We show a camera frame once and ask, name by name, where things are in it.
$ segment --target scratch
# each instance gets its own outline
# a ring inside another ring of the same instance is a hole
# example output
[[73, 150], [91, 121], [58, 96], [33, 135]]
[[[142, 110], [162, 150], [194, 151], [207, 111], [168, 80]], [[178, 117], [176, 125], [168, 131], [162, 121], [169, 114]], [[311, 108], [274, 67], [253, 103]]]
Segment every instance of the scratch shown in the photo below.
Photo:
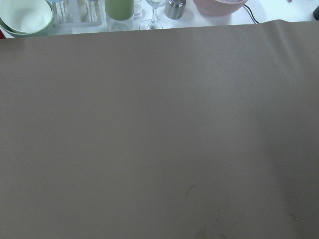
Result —
[[186, 197], [186, 198], [187, 198], [189, 192], [190, 192], [194, 187], [196, 187], [196, 186], [197, 186], [197, 185], [194, 184], [194, 185], [191, 185], [191, 186], [189, 187], [188, 191], [185, 193], [185, 197]]

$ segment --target wine glass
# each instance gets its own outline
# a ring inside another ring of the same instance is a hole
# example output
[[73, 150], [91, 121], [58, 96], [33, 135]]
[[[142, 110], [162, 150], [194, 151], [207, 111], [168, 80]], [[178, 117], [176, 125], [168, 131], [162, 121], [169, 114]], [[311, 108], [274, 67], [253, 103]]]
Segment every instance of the wine glass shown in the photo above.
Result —
[[140, 25], [140, 30], [163, 29], [163, 26], [155, 21], [156, 12], [159, 7], [165, 6], [168, 0], [146, 0], [153, 7], [153, 16], [149, 20], [145, 20]]

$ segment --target stain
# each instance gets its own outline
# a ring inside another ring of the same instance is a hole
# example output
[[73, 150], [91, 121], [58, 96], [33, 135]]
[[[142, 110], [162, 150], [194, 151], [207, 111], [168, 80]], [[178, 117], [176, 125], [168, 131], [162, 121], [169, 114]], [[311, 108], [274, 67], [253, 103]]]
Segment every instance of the stain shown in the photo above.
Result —
[[298, 222], [299, 221], [299, 219], [294, 215], [294, 214], [292, 214], [292, 213], [289, 213], [289, 215], [296, 221], [296, 222]]
[[231, 237], [231, 238], [229, 238], [228, 236], [226, 236], [225, 234], [223, 234], [223, 233], [218, 233], [218, 235], [220, 236], [220, 238], [222, 238], [222, 239], [236, 239], [235, 237]]
[[218, 235], [220, 236], [220, 238], [222, 239], [227, 239], [227, 236], [223, 233], [218, 233]]
[[216, 213], [215, 213], [215, 218], [216, 218], [216, 221], [217, 221], [217, 222], [219, 222], [220, 211], [221, 211], [222, 207], [225, 207], [225, 206], [227, 206], [227, 204], [220, 205], [220, 207], [219, 207], [218, 210], [216, 211]]
[[194, 185], [191, 185], [191, 186], [189, 187], [189, 189], [188, 189], [187, 192], [185, 193], [185, 197], [186, 197], [186, 198], [187, 198], [189, 192], [190, 192], [194, 187], [196, 187], [196, 186], [197, 186], [197, 185], [194, 184]]
[[203, 227], [198, 230], [195, 239], [206, 239], [206, 227]]

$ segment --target black cable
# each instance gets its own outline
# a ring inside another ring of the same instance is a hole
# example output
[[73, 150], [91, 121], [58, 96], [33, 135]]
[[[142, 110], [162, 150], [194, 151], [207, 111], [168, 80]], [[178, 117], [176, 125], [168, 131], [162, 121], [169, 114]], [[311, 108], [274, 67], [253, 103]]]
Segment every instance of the black cable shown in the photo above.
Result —
[[253, 20], [254, 20], [256, 23], [259, 23], [259, 22], [255, 19], [254, 15], [253, 15], [253, 12], [251, 11], [251, 9], [250, 9], [246, 4], [244, 4], [244, 7], [246, 7], [246, 8], [249, 9], [249, 11], [250, 11], [250, 13], [251, 13], [251, 16], [253, 17]]
[[244, 6], [243, 6], [243, 8], [246, 10], [246, 12], [247, 12], [248, 15], [250, 16], [251, 20], [253, 21], [253, 23], [256, 24], [256, 22], [254, 21], [253, 17], [251, 16], [249, 10], [248, 10], [247, 8], [245, 8]]

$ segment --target metal canister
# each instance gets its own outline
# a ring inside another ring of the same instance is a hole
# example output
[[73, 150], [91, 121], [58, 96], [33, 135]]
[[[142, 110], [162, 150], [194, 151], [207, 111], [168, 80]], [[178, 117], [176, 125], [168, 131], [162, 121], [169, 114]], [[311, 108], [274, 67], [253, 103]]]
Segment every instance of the metal canister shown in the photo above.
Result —
[[186, 0], [168, 0], [165, 6], [165, 14], [168, 18], [177, 20], [181, 18], [186, 5]]
[[314, 18], [318, 21], [319, 20], [319, 6], [313, 12]]

